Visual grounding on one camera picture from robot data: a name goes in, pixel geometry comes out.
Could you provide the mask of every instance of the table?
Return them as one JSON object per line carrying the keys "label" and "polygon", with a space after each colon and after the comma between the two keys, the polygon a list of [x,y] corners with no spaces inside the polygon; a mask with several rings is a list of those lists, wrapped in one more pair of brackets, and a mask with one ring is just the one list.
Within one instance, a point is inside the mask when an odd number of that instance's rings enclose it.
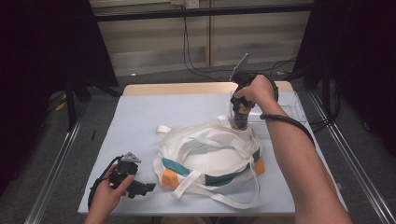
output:
{"label": "table", "polygon": [[[281,105],[287,103],[290,97],[296,96],[288,82],[277,82],[276,85],[279,87],[279,103]],[[158,153],[156,145],[161,140],[159,136],[155,135],[156,125],[164,124],[172,128],[181,128],[208,119],[216,119],[219,112],[228,113],[230,111],[229,100],[235,88],[234,83],[224,82],[145,84],[131,85],[125,88],[106,139],[93,166],[78,211],[80,213],[88,212],[87,198],[94,179],[103,172],[113,158],[128,151],[132,151],[142,160],[135,179],[144,183],[158,183],[151,168],[152,161]],[[298,97],[296,99],[294,105],[297,108],[300,104],[297,104],[299,103]],[[304,119],[302,107],[297,110],[302,114],[300,117],[302,117],[303,125],[310,130],[306,119]],[[171,189],[157,185],[153,192],[149,192],[145,197],[136,196],[133,202],[129,198],[122,198],[114,213],[139,216],[293,214],[293,200],[286,181],[277,166],[269,136],[264,133],[259,137],[262,139],[263,148],[265,148],[263,156],[267,172],[258,177],[262,192],[254,207],[238,210],[212,201],[205,196],[193,194],[183,195],[180,200],[177,200],[170,195]],[[318,145],[317,149],[326,165]],[[239,191],[236,194],[239,199],[249,197],[253,191],[249,185],[243,187],[245,191]],[[338,195],[341,202],[344,203],[339,192]],[[133,206],[131,203],[139,204],[139,206]]]}

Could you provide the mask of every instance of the bag handle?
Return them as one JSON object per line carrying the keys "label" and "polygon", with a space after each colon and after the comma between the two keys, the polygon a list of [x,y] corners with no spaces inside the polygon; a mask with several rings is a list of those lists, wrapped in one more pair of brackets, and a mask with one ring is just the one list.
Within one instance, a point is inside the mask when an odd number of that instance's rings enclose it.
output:
{"label": "bag handle", "polygon": [[254,180],[256,183],[256,192],[255,192],[254,198],[248,203],[236,202],[236,201],[234,201],[220,193],[214,193],[214,192],[211,192],[210,190],[205,189],[205,187],[203,185],[193,184],[194,180],[196,180],[201,175],[201,173],[196,170],[191,171],[190,174],[188,176],[186,176],[186,178],[184,178],[184,180],[175,189],[175,191],[172,192],[172,196],[179,199],[184,192],[197,193],[197,194],[203,194],[203,195],[209,196],[213,200],[228,204],[234,208],[239,208],[239,209],[250,208],[256,203],[257,199],[259,198],[260,185],[259,185],[259,181],[257,180],[256,173],[254,172],[252,166],[250,165],[249,167],[250,167],[250,171],[253,173]]}

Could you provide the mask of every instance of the person's right arm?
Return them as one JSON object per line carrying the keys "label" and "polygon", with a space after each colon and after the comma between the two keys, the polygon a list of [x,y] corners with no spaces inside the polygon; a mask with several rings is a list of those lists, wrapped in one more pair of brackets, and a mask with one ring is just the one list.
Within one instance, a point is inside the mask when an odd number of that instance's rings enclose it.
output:
{"label": "person's right arm", "polygon": [[[271,83],[264,76],[257,76],[250,86],[237,91],[234,96],[245,96],[265,115],[287,116],[274,98]],[[294,200],[295,223],[352,223],[308,136],[283,121],[267,120],[266,123],[276,160]]]}

